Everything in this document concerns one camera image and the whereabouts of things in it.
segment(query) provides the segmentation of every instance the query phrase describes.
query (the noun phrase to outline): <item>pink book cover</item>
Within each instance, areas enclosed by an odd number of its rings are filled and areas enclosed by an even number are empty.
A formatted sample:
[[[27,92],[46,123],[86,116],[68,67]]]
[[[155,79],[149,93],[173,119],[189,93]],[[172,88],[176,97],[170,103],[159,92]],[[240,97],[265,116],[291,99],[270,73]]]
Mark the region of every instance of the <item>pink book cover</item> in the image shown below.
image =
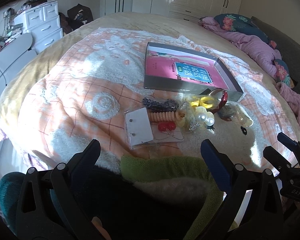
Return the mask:
[[[151,76],[179,79],[186,82],[229,89],[222,75],[215,67],[215,61],[196,55],[177,56],[148,51],[145,72]]]

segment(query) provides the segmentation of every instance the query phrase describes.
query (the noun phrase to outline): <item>white bed frame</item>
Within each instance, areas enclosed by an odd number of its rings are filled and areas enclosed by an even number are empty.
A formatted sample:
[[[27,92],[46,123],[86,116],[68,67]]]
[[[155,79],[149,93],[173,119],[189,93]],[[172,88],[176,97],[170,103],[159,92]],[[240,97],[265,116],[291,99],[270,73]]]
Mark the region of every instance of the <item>white bed frame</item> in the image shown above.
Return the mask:
[[[31,45],[32,36],[30,33],[25,33],[13,40],[0,52],[0,71],[5,76],[7,84],[37,55],[34,50],[29,50]],[[0,95],[6,87],[6,82],[1,72]]]

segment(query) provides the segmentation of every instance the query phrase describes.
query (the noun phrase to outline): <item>white card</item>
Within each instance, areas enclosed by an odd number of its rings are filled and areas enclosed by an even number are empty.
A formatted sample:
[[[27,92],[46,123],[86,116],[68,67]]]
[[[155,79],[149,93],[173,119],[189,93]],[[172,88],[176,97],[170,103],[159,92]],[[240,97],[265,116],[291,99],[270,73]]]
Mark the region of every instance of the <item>white card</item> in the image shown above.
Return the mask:
[[[127,133],[130,146],[153,140],[147,109],[141,108],[126,114]]]

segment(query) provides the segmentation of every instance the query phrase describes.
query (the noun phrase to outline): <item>red bead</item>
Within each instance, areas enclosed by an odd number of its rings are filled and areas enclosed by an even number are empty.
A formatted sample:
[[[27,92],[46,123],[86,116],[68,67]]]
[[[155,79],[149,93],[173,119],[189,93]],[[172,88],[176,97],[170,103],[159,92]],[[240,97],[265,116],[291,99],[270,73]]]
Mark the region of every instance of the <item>red bead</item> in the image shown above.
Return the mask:
[[[174,131],[177,128],[175,122],[168,122],[168,130]]]
[[[167,124],[167,122],[159,122],[159,123],[158,123],[158,130],[159,130],[160,132],[165,132],[165,131],[167,131],[167,129],[168,129],[168,124]]]

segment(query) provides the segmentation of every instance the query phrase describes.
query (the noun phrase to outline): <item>green fleece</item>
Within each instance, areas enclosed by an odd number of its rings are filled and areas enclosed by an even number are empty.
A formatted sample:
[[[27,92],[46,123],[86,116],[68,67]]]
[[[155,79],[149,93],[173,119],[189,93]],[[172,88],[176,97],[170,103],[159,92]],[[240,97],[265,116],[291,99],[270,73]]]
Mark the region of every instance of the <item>green fleece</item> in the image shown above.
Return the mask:
[[[194,240],[212,219],[222,202],[223,192],[218,189],[203,159],[187,156],[144,160],[121,157],[122,176],[132,182],[154,182],[180,177],[197,178],[210,182],[210,191],[197,218],[183,240]]]

